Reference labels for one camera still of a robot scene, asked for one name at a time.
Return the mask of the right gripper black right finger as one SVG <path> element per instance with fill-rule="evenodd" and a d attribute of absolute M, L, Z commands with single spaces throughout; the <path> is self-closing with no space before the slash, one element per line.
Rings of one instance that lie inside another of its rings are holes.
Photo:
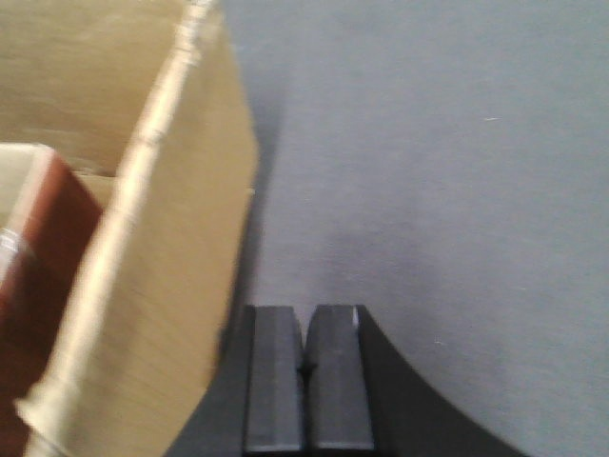
<path fill-rule="evenodd" d="M 305 356 L 313 456 L 520 455 L 429 386 L 364 306 L 317 306 Z"/>

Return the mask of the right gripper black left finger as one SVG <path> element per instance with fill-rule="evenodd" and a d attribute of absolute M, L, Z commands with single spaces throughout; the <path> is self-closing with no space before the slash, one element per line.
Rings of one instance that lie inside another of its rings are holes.
<path fill-rule="evenodd" d="M 246 307 L 167 456 L 303 456 L 302 342 L 290 307 Z"/>

